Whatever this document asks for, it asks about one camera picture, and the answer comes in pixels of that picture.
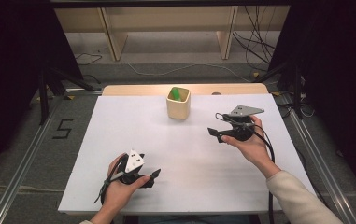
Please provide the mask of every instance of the sleeve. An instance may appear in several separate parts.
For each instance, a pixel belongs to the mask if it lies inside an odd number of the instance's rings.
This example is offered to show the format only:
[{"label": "sleeve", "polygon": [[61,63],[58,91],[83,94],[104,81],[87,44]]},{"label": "sleeve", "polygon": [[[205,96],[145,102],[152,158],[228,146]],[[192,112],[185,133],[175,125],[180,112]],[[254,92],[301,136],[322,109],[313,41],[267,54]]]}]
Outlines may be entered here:
[{"label": "sleeve", "polygon": [[267,187],[291,223],[342,223],[300,180],[286,171],[268,178]]}]

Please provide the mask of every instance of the hand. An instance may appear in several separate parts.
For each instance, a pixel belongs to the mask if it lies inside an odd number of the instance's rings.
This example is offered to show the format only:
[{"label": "hand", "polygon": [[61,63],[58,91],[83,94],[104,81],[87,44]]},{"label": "hand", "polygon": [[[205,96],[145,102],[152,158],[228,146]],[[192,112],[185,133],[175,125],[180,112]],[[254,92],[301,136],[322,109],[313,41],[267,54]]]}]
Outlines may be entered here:
[{"label": "hand", "polygon": [[[256,125],[254,126],[254,131],[264,137],[262,129],[259,128],[262,127],[262,121],[256,116],[250,116],[250,118]],[[267,153],[267,148],[265,147],[265,142],[257,135],[254,134],[250,139],[244,142],[238,141],[227,135],[222,136],[221,140],[228,145],[238,148],[242,155],[257,166],[266,178],[280,171],[280,169],[271,161]]]},{"label": "hand", "polygon": [[[124,154],[121,154],[118,158],[116,158],[109,166],[107,176],[110,174],[113,167],[118,162],[119,158]],[[91,219],[93,224],[103,224],[103,223],[111,223],[114,216],[116,216],[119,211],[128,204],[132,194],[135,190],[142,187],[146,182],[150,180],[149,175],[144,175],[137,179],[131,185],[125,185],[120,182],[120,180],[116,180],[110,183],[107,188],[106,196],[104,204],[102,205],[101,210]]]}]

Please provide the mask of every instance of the white table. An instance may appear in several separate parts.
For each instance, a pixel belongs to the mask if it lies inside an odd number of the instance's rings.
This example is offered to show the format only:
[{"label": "white table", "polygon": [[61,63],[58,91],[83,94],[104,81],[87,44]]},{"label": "white table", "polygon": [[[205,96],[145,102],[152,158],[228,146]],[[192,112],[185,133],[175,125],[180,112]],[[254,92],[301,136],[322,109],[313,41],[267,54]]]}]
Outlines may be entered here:
[{"label": "white table", "polygon": [[[271,94],[193,95],[186,120],[170,119],[165,96],[101,96],[83,139],[59,211],[95,213],[93,203],[107,167],[122,152],[145,153],[140,174],[161,168],[151,189],[139,189],[125,215],[254,214],[268,209],[262,174],[240,152],[219,144],[207,127],[231,129],[215,119],[237,105],[263,108],[258,117],[275,150],[276,164],[314,193]],[[280,210],[274,200],[275,210]]]}]

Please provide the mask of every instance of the green object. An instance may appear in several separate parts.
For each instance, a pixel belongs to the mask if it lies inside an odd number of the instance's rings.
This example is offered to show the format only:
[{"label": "green object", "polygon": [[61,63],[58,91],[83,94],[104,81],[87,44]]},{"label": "green object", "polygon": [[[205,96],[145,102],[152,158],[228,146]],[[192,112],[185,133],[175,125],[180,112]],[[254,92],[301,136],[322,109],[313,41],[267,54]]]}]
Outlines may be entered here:
[{"label": "green object", "polygon": [[178,93],[178,88],[176,87],[172,88],[172,94],[174,95],[174,99],[176,101],[181,101],[180,94]]}]

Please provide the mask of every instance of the gray floor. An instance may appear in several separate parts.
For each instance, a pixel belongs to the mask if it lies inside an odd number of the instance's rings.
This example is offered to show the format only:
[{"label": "gray floor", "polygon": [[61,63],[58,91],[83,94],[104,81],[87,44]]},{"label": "gray floor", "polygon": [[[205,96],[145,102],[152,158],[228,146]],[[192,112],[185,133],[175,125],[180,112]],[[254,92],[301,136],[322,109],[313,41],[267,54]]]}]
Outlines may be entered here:
[{"label": "gray floor", "polygon": [[[92,75],[102,82],[98,84],[93,78],[86,76],[85,80],[88,83],[101,87],[109,83],[247,82],[252,80],[253,73],[257,72],[256,69],[249,67],[247,62],[260,63],[253,55],[247,57],[246,52],[236,41],[233,41],[229,60],[222,60],[216,36],[211,32],[130,34],[120,62],[110,60],[103,35],[68,34],[67,36],[77,56],[80,53],[102,56],[101,60],[80,67],[83,75]],[[269,43],[275,45],[278,32],[267,34],[267,39]],[[262,52],[259,46],[253,46],[253,49],[256,52]],[[97,58],[99,57],[83,55],[78,58],[78,63],[90,63]],[[188,64],[195,64],[195,66],[186,67]],[[276,81],[278,81],[278,76],[265,82],[270,91],[277,90]],[[66,86],[74,87],[70,83],[66,83]],[[276,97],[278,104],[283,101],[282,97]],[[91,119],[96,95],[79,95],[72,100],[64,99],[61,103],[58,104],[58,102],[57,99],[50,99],[50,103],[58,107],[30,163],[29,170],[21,182],[18,194],[7,210],[3,223],[79,223],[83,219],[91,218],[91,216],[71,217],[60,214],[57,208]],[[311,108],[304,108],[304,110],[310,112]],[[287,113],[284,108],[281,108],[280,112],[281,115]],[[39,128],[39,119],[39,102],[34,96],[31,109],[27,111],[20,127],[17,128],[8,150],[0,155],[0,197],[30,148],[32,139]],[[65,124],[72,131],[67,139],[56,139],[55,137],[64,134],[57,131],[62,119],[70,119]],[[322,181],[317,165],[311,160],[310,152],[297,131],[293,114],[284,121],[293,143],[305,155],[309,177],[320,190],[320,195],[329,204],[331,210],[341,217],[331,192]],[[338,148],[317,114],[315,113],[311,118],[305,117],[303,123],[308,128],[338,187],[342,189],[356,216],[354,174],[344,158],[336,155]],[[259,217],[262,223],[268,223],[267,214],[260,214]],[[276,213],[276,223],[286,222],[287,219],[283,213]],[[116,223],[122,223],[122,217],[118,217]]]}]

